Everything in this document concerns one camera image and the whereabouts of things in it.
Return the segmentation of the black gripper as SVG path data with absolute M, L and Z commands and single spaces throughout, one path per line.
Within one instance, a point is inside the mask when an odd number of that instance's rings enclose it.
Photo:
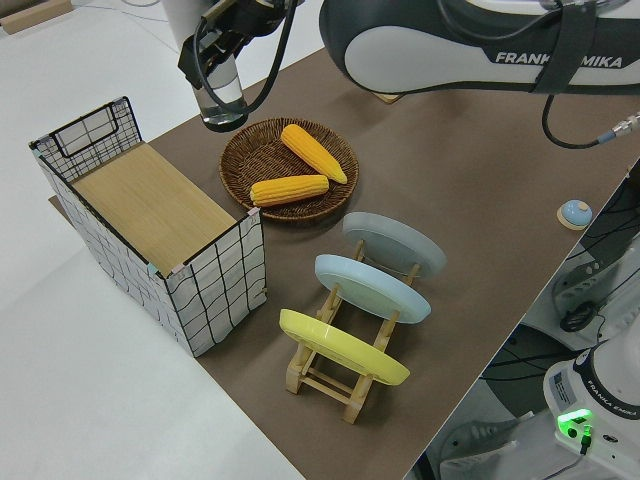
M 213 62 L 224 63 L 230 57 L 235 58 L 246 38 L 270 35 L 294 9 L 294 1 L 215 1 L 202 14 L 206 32 L 219 35 L 213 43 Z M 203 87 L 203 71 L 194 35 L 182 44 L 178 68 L 193 88 Z

